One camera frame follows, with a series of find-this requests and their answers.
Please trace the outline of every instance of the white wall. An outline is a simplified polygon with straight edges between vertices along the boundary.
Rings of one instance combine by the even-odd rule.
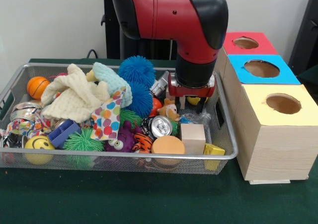
[[[103,0],[0,0],[0,89],[30,58],[106,56]]]
[[[308,0],[227,0],[228,31],[263,31],[288,61]],[[30,58],[105,56],[103,0],[0,0],[0,89]]]
[[[308,0],[227,0],[228,31],[262,31],[289,61]]]

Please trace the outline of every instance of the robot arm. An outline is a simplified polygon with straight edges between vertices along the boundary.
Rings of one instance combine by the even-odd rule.
[[[120,26],[132,39],[173,39],[177,81],[208,84],[228,25],[225,0],[113,0]]]

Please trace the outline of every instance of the circular hole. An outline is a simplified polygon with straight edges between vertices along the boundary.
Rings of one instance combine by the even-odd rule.
[[[292,96],[277,93],[267,97],[266,104],[284,114],[295,114],[302,108],[300,102]]]
[[[259,44],[255,40],[247,37],[240,37],[235,39],[234,44],[241,49],[255,49],[259,46]]]
[[[263,60],[251,60],[244,64],[246,70],[258,77],[276,77],[279,75],[279,68]]]

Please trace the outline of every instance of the small stuffed animal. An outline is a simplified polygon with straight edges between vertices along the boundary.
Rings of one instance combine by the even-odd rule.
[[[135,153],[151,153],[153,141],[142,132],[134,134],[135,140],[138,141],[132,149]]]
[[[131,123],[125,121],[123,127],[119,128],[117,139],[106,141],[104,147],[108,152],[131,152],[135,143]]]
[[[166,98],[164,100],[164,106],[157,110],[159,115],[165,116],[173,121],[179,121],[180,115],[177,114],[177,107],[173,100]]]

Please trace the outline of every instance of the orange striped toy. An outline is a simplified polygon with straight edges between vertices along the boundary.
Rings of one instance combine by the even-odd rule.
[[[42,76],[36,76],[32,78],[26,87],[29,95],[36,100],[41,100],[41,96],[50,82]]]

